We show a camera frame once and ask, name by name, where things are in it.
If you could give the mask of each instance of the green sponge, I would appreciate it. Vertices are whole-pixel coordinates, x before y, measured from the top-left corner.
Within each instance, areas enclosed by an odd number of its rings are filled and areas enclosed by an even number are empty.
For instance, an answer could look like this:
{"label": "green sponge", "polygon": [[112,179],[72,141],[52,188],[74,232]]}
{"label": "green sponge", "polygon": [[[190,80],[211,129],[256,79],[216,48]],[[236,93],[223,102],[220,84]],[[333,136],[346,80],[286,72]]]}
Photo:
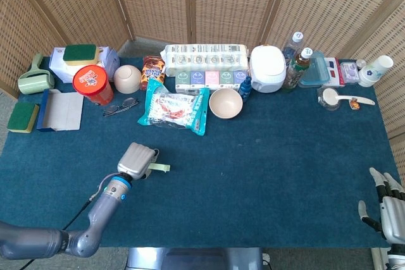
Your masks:
{"label": "green sponge", "polygon": [[17,102],[8,121],[11,132],[30,133],[37,117],[39,106],[31,102]]}
{"label": "green sponge", "polygon": [[70,44],[66,46],[63,61],[70,66],[96,64],[99,48],[95,44]]}

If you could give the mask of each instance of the white rice cooker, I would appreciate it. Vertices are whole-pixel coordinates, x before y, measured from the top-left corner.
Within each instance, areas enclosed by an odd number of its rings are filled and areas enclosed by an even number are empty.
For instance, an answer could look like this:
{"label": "white rice cooker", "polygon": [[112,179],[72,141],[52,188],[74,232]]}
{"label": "white rice cooker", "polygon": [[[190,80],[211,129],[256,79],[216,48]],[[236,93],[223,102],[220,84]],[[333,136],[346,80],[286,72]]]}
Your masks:
{"label": "white rice cooker", "polygon": [[285,79],[285,59],[274,46],[258,46],[250,60],[252,88],[261,93],[272,93],[281,88]]}

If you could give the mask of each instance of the eyeglasses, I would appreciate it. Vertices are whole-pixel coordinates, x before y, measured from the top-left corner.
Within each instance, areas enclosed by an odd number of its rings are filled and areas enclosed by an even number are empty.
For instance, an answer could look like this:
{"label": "eyeglasses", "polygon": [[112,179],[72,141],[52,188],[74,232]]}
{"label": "eyeglasses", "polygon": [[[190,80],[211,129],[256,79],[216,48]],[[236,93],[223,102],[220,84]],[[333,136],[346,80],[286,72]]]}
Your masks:
{"label": "eyeglasses", "polygon": [[124,112],[126,110],[129,110],[131,107],[136,106],[138,103],[139,101],[137,99],[129,97],[122,102],[122,106],[117,106],[116,104],[113,104],[112,106],[105,109],[103,112],[103,116],[108,117],[114,114]]}

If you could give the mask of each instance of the beverage bottle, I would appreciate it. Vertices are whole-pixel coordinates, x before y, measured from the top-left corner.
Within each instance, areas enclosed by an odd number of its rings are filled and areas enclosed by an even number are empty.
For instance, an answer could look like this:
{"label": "beverage bottle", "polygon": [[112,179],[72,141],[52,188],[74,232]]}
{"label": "beverage bottle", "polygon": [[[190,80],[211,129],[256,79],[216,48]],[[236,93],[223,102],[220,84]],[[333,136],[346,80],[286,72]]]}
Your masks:
{"label": "beverage bottle", "polygon": [[285,80],[282,85],[284,90],[292,90],[297,86],[299,79],[309,68],[309,60],[311,56],[312,49],[306,47],[301,53],[296,54],[296,56],[292,58],[290,65],[287,67]]}
{"label": "beverage bottle", "polygon": [[301,32],[295,32],[283,48],[283,55],[285,58],[285,65],[289,66],[291,59],[301,50],[302,39],[304,38]]}
{"label": "beverage bottle", "polygon": [[249,94],[252,90],[252,78],[250,76],[246,76],[245,80],[240,84],[238,93],[242,98],[243,102],[247,101]]}

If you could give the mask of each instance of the food packet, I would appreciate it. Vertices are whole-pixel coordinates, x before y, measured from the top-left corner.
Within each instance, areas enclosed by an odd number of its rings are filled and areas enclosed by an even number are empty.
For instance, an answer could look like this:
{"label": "food packet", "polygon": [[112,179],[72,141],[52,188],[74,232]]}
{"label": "food packet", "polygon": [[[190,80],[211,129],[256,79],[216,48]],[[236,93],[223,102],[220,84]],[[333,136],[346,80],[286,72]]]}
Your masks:
{"label": "food packet", "polygon": [[145,113],[138,123],[186,128],[197,135],[204,135],[207,119],[209,89],[203,88],[198,95],[170,93],[155,79],[149,79],[146,89]]}
{"label": "food packet", "polygon": [[142,78],[140,80],[140,89],[146,90],[150,79],[156,79],[163,83],[165,74],[163,73],[165,62],[159,56],[144,57],[144,66],[142,68]]}

